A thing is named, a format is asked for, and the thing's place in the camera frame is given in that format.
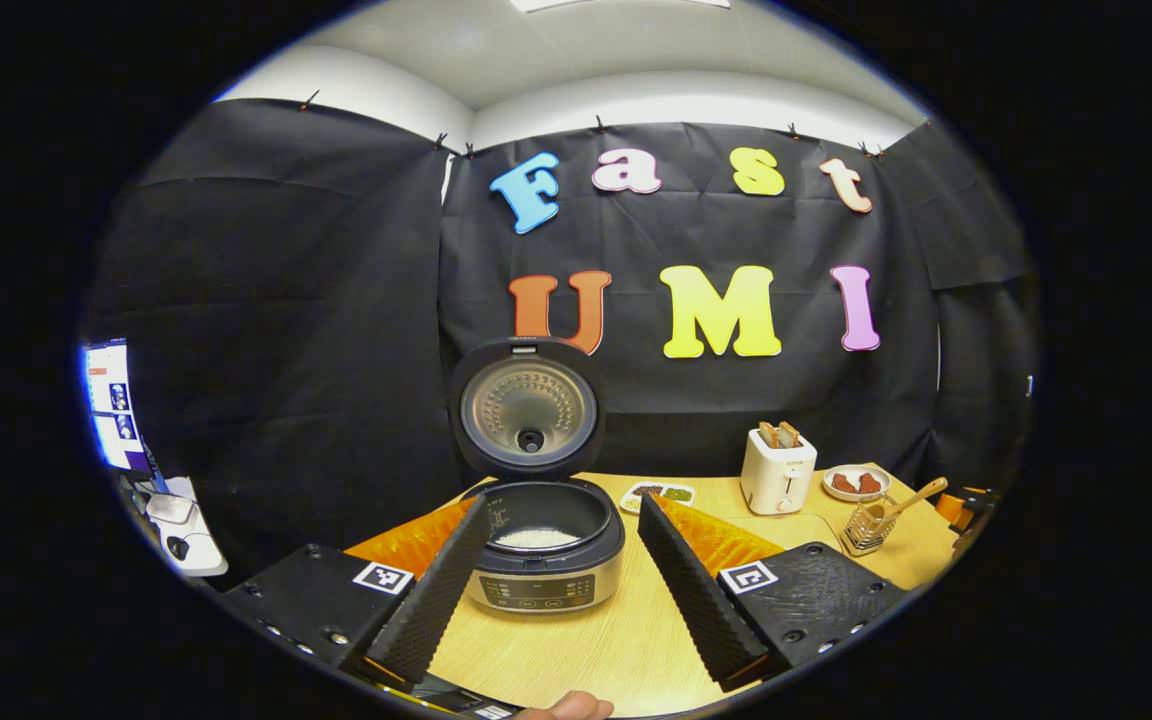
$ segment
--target table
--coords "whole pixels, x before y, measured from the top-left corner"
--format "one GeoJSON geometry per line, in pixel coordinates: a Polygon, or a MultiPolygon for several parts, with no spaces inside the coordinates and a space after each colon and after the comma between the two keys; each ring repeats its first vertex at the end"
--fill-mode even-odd
{"type": "MultiPolygon", "coordinates": [[[[745,506],[740,478],[576,475],[605,488],[613,502],[641,480],[685,484],[696,491],[696,510],[782,547],[823,541],[842,551],[838,533],[854,505],[827,495],[820,487],[823,476],[824,471],[814,473],[803,510],[759,516],[745,506]]],[[[912,497],[914,490],[893,478],[888,495],[901,501],[912,497]]],[[[626,550],[620,588],[612,598],[590,611],[520,615],[490,609],[462,596],[430,673],[467,691],[532,707],[548,707],[567,691],[581,689],[613,702],[614,717],[685,711],[755,687],[725,694],[708,679],[668,588],[637,536],[639,516],[621,511],[621,520],[626,522],[626,550]]],[[[855,560],[900,588],[911,589],[931,582],[950,563],[957,537],[931,503],[918,502],[901,514],[881,550],[855,560]]]]}

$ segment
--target white plate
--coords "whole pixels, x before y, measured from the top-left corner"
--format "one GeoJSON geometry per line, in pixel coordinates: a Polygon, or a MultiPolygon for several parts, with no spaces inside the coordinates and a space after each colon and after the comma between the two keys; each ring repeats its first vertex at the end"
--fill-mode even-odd
{"type": "Polygon", "coordinates": [[[829,495],[836,497],[838,500],[846,500],[847,502],[869,502],[874,500],[874,498],[880,497],[887,488],[892,487],[892,477],[871,465],[838,465],[838,468],[829,468],[824,471],[824,477],[820,479],[824,486],[824,492],[829,493],[829,495]],[[847,478],[847,482],[854,484],[854,486],[861,485],[861,475],[870,473],[873,478],[878,480],[878,492],[869,493],[869,495],[859,495],[859,493],[844,492],[841,488],[835,488],[831,486],[833,483],[833,477],[836,473],[841,473],[842,477],[847,478]]]}
{"type": "Polygon", "coordinates": [[[642,483],[635,483],[634,487],[630,487],[626,492],[626,495],[621,497],[621,510],[629,511],[631,515],[639,514],[641,502],[643,502],[643,497],[635,495],[634,491],[643,486],[660,486],[660,495],[662,497],[664,492],[667,491],[667,488],[684,488],[687,492],[691,493],[691,500],[675,500],[675,502],[681,502],[684,503],[687,507],[691,507],[691,502],[696,501],[696,488],[692,488],[690,486],[679,486],[677,484],[673,483],[653,483],[650,480],[644,480],[642,483]],[[630,502],[631,500],[639,501],[639,505],[630,502]]]}

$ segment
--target blue letter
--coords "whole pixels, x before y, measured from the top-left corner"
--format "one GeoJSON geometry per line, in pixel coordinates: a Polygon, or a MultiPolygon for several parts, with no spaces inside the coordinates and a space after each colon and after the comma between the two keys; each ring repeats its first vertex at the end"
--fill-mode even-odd
{"type": "Polygon", "coordinates": [[[490,188],[499,190],[500,195],[509,202],[509,209],[518,221],[513,225],[513,232],[522,234],[530,232],[537,225],[545,222],[558,214],[556,202],[545,202],[540,199],[540,194],[553,197],[558,192],[558,181],[540,168],[553,168],[558,165],[558,158],[550,152],[541,152],[531,160],[518,165],[502,176],[494,179],[490,188]],[[526,174],[536,170],[535,181],[529,181],[526,174]]]}

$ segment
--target inner pot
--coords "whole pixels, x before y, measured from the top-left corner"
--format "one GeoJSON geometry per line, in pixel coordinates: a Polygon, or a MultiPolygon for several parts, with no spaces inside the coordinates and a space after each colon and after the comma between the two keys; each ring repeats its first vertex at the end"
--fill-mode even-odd
{"type": "Polygon", "coordinates": [[[511,555],[547,555],[598,537],[612,521],[609,502],[561,482],[509,482],[486,488],[488,547],[511,555]]]}

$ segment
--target rice cooker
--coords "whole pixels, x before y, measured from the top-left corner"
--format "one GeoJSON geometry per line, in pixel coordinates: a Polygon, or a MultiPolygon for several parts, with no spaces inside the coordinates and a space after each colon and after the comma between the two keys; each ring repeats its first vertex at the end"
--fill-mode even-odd
{"type": "Polygon", "coordinates": [[[612,498],[573,478],[602,445],[602,392],[585,351],[556,338],[507,338],[452,374],[452,429],[468,464],[495,478],[488,541],[468,596],[506,612],[571,612],[616,592],[626,524],[612,498]]]}

